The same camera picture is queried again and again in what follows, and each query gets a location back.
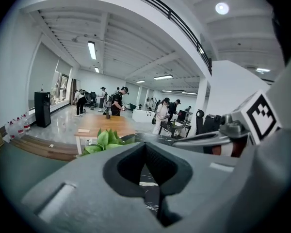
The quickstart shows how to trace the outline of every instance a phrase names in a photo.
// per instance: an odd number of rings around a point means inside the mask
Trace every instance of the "metal railing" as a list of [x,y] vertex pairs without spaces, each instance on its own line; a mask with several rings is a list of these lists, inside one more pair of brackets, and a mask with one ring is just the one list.
[[161,0],[142,0],[142,1],[159,10],[163,15],[165,15],[169,20],[174,22],[183,31],[183,33],[188,37],[188,39],[196,48],[197,52],[205,62],[211,74],[212,73],[211,61],[208,59],[202,45],[200,44],[192,30],[189,28],[189,26],[169,6],[167,6]]

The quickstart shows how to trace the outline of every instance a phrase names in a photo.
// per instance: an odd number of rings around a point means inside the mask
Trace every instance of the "wooden tabletop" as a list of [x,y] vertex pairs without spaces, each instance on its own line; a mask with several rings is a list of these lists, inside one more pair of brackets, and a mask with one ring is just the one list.
[[123,116],[111,116],[107,119],[105,115],[83,114],[78,129],[90,130],[89,133],[76,132],[75,136],[80,137],[97,137],[98,131],[110,130],[117,131],[119,137],[123,137],[128,134],[134,134],[136,131],[130,126],[126,118]]

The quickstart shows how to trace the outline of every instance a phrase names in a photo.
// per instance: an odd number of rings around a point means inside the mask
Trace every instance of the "round ceiling light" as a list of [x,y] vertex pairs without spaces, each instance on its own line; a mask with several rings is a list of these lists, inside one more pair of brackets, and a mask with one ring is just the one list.
[[220,2],[215,6],[215,10],[216,12],[218,12],[221,15],[225,15],[228,13],[229,11],[229,6],[224,3],[224,2]]

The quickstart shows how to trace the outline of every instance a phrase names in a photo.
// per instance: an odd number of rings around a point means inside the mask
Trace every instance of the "plastic bottle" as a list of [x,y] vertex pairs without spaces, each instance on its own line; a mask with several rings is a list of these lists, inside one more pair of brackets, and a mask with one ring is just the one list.
[[24,121],[24,131],[27,133],[30,130],[30,123],[29,118],[27,118],[26,114],[23,115],[23,121]]
[[19,117],[17,118],[16,126],[17,126],[18,136],[22,137],[24,135],[24,126],[23,126],[23,122],[20,120]]
[[8,135],[10,136],[11,139],[15,138],[16,128],[15,128],[15,124],[13,123],[13,121],[8,122],[6,132],[8,133]]

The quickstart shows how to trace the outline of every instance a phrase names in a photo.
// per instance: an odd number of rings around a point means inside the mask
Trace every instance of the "white ceiling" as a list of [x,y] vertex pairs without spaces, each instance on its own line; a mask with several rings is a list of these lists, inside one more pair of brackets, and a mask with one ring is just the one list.
[[[270,69],[260,78],[274,80],[284,68],[280,45],[272,27],[272,8],[266,0],[184,0],[194,8],[218,50],[218,60],[230,60],[242,67]],[[215,11],[219,2],[229,5],[229,12]],[[209,41],[201,42],[210,57],[214,57]]]
[[[136,22],[80,7],[45,9],[33,14],[36,21],[37,16],[41,17],[40,23],[47,24],[81,69],[95,72],[94,67],[99,67],[105,75],[132,83],[145,80],[142,85],[156,90],[198,91],[196,67],[189,67],[159,35]],[[95,42],[96,60],[90,56],[88,41]],[[174,78],[154,80],[165,74]]]

